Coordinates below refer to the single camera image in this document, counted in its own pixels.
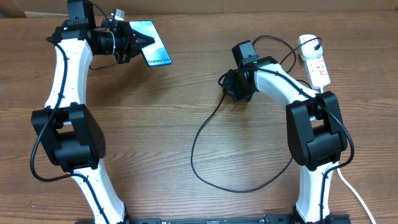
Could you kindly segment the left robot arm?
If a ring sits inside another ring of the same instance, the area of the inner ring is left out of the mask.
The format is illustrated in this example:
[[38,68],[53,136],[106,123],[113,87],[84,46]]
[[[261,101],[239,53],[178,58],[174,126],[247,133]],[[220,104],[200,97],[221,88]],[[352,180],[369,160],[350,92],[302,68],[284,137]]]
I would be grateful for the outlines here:
[[53,85],[42,110],[32,112],[37,134],[30,171],[41,182],[72,178],[94,215],[93,223],[132,223],[107,174],[104,133],[86,105],[91,62],[96,55],[113,55],[128,63],[154,45],[153,35],[134,30],[116,10],[96,25],[91,1],[68,1],[68,19],[47,37],[55,47]]

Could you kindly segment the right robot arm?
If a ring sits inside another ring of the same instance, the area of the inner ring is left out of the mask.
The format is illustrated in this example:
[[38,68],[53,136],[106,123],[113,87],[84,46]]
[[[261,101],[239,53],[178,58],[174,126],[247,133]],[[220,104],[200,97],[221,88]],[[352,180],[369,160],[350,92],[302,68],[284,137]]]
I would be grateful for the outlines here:
[[249,40],[231,51],[238,67],[219,79],[224,93],[234,101],[250,101],[255,92],[263,92],[285,110],[289,151],[300,166],[291,222],[350,223],[349,215],[334,215],[328,207],[332,172],[352,142],[337,97],[302,85],[271,56],[260,58]]

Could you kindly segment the Samsung Galaxy smartphone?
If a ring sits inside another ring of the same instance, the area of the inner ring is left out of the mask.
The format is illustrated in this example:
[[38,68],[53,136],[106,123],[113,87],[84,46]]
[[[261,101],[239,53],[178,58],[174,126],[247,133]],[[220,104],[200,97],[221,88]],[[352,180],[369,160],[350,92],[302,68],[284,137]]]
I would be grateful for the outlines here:
[[138,33],[153,38],[153,41],[150,41],[148,45],[141,48],[143,57],[149,67],[172,64],[172,59],[152,21],[130,21],[129,24]]

